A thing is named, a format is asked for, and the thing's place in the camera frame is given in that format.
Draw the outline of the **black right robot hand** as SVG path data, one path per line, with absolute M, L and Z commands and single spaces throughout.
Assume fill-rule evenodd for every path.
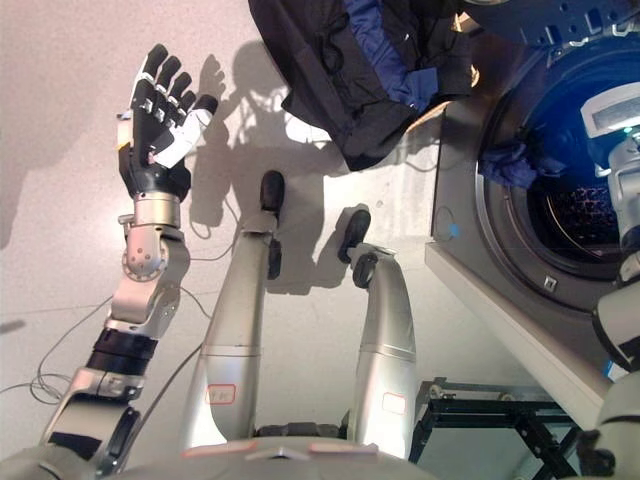
M 639 83 L 623 84 L 603 91 L 585 101 L 580 114 L 586 133 L 586 148 L 598 179 L 608 176 L 610 167 L 604 167 L 605 148 L 597 138 L 611 134 L 624 134 L 633 143 L 623 152 L 630 158 L 639 156 Z

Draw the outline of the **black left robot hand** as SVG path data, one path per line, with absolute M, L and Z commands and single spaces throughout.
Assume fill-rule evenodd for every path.
M 185 158 L 218 108 L 215 97 L 191 91 L 191 82 L 162 44 L 143 60 L 119 117 L 118 169 L 130 197 L 160 192 L 186 198 L 191 172 Z

